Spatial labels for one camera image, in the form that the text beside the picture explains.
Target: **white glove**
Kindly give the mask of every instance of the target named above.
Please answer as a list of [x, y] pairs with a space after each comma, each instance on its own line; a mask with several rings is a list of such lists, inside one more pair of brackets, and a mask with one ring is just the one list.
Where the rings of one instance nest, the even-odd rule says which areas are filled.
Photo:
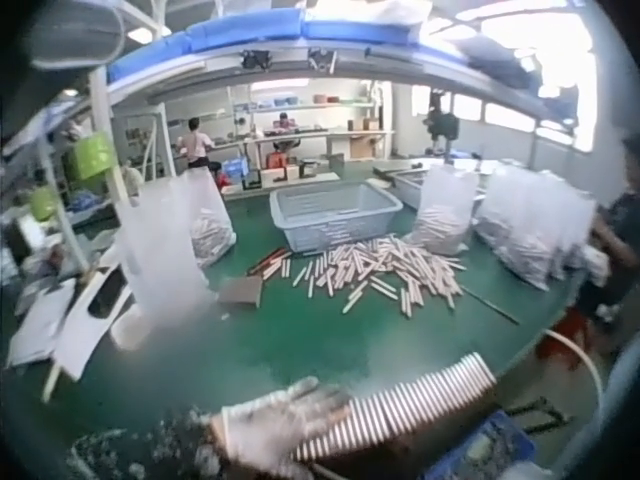
[[337, 387], [305, 378], [251, 402], [222, 409], [225, 447], [231, 461], [295, 480], [312, 479], [291, 454], [348, 414], [350, 397]]
[[554, 478], [550, 470], [543, 470], [531, 462], [522, 462], [509, 467], [498, 477], [498, 480], [552, 480]]

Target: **box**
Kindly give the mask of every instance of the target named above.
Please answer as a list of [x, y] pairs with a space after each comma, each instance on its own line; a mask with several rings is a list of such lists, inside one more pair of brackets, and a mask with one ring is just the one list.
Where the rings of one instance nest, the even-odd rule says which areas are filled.
[[380, 130], [380, 120], [377, 118], [365, 118], [363, 126], [364, 130]]
[[356, 118], [347, 122], [347, 130], [350, 132], [357, 132], [364, 130], [364, 118]]
[[375, 157], [375, 138], [371, 136], [362, 136], [352, 138], [349, 142], [351, 155], [350, 158], [373, 158]]

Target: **gray plastic crate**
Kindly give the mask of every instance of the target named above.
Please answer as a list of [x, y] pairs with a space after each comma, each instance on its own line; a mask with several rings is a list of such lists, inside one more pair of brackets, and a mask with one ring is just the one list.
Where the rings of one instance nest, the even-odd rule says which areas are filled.
[[294, 252], [326, 250], [387, 233], [402, 202], [368, 182], [328, 182], [271, 192], [271, 216]]
[[[392, 189], [392, 193], [402, 200], [403, 203], [409, 205], [411, 208], [418, 210], [420, 207], [420, 192], [422, 190], [422, 183], [424, 177], [429, 173], [428, 170], [407, 170], [405, 172], [398, 172], [391, 175], [394, 180], [395, 187]], [[473, 210], [480, 205], [480, 202], [484, 200], [485, 190], [484, 188], [478, 189], [478, 195], [476, 195]]]

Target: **gloved hand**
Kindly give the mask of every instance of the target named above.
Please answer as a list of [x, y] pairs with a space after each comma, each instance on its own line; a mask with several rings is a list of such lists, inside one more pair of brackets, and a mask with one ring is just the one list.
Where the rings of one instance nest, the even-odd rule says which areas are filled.
[[349, 413], [349, 395], [307, 377], [286, 390], [222, 409], [215, 427], [229, 460], [294, 480], [313, 476], [291, 455], [300, 443], [322, 435]]

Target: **cable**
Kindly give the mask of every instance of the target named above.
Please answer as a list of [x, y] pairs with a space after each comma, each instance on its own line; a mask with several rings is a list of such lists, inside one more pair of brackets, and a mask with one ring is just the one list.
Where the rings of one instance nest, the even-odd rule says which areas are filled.
[[584, 350], [582, 350], [576, 343], [569, 340], [564, 335], [560, 335], [559, 333], [554, 332], [553, 330], [545, 330], [544, 333], [551, 338], [555, 338], [560, 343], [566, 345], [571, 350], [573, 350], [589, 369], [589, 373], [591, 373], [591, 377], [593, 378], [593, 383], [595, 384], [595, 387], [596, 387], [596, 398], [598, 402], [598, 405], [596, 407], [596, 414], [597, 414], [597, 425], [598, 425], [598, 431], [599, 431], [600, 428], [602, 428], [602, 426], [604, 425], [604, 387], [602, 383], [602, 377], [600, 377], [600, 374], [598, 373], [598, 369], [594, 365], [593, 361], [589, 358], [589, 356], [584, 352]]

